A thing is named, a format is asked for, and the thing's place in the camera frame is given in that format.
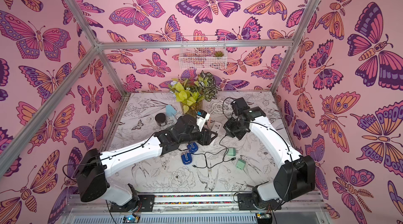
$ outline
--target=white wire basket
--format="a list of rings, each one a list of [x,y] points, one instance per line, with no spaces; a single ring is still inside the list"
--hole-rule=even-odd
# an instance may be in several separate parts
[[[193,41],[198,41],[198,45],[192,44],[188,37]],[[214,40],[207,40],[207,37],[212,37]],[[182,36],[181,37],[181,52],[179,54],[179,66],[181,70],[189,69],[219,69],[225,70],[227,64],[226,38],[216,40],[220,36],[203,36],[204,40],[199,40],[200,36]],[[222,52],[222,57],[216,57],[216,52]]]

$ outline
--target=table surface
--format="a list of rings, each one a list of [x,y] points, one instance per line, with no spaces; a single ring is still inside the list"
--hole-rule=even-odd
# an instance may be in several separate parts
[[[223,125],[227,120],[222,114],[222,102],[226,97],[243,97],[250,107],[259,106],[272,125],[289,142],[271,92],[219,92],[216,100],[211,102],[204,100],[203,110],[211,114],[212,121],[218,121]],[[224,105],[224,111],[228,116],[232,112],[230,102],[231,99],[227,99]],[[168,104],[178,111],[177,117],[182,114],[180,104],[169,92],[131,94],[121,119],[123,125],[118,126],[109,150],[146,140],[153,132],[173,125],[171,119],[168,119],[168,125],[163,127],[158,126],[154,120],[156,114],[165,112],[165,106]],[[199,145],[196,153],[205,151],[217,153],[223,150],[224,147],[219,145],[219,141],[224,135],[225,130],[221,129],[218,137],[209,146]],[[212,169],[195,168],[192,165],[205,166],[204,156],[192,155],[193,162],[184,165],[181,160],[182,152],[177,150],[135,163],[117,172],[114,178],[121,183],[132,184],[140,192],[248,191],[251,189],[248,185],[256,186],[273,181],[278,169],[267,149],[253,133],[247,133],[240,141],[226,136],[221,143],[236,149],[236,160],[220,163]],[[182,144],[180,149],[186,149],[186,145]],[[224,152],[221,151],[217,155],[207,153],[209,167],[222,161]],[[235,167],[238,159],[246,161],[243,170]]]

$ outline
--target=pink wall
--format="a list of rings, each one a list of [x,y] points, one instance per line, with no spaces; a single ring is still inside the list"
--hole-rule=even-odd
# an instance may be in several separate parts
[[[403,7],[396,4],[399,0],[352,0],[346,5],[349,1],[322,0],[316,11],[317,28],[308,27],[310,33],[305,33],[305,45],[313,41],[314,47],[301,58],[299,53],[294,55],[295,64],[288,77],[290,91],[279,86],[279,106],[289,120],[295,145],[320,164],[317,187],[335,223],[396,223],[403,221],[403,25],[395,20],[400,19]],[[331,15],[327,14],[332,11],[329,5],[337,9],[332,3],[344,3],[345,16],[340,15],[338,20],[336,14],[334,19],[326,20],[330,27],[325,30],[320,18]],[[333,29],[333,20],[337,29]],[[360,35],[361,40],[352,34]],[[359,59],[387,36],[393,47],[375,47],[375,56]],[[368,41],[368,48],[362,41]],[[349,55],[350,48],[356,55]],[[368,65],[374,61],[377,65]],[[373,80],[367,77],[365,82],[357,75],[365,72],[364,66],[369,73],[373,70]],[[378,68],[382,69],[382,78]],[[318,76],[322,70],[331,77],[321,87]],[[295,126],[292,116],[297,119]]]

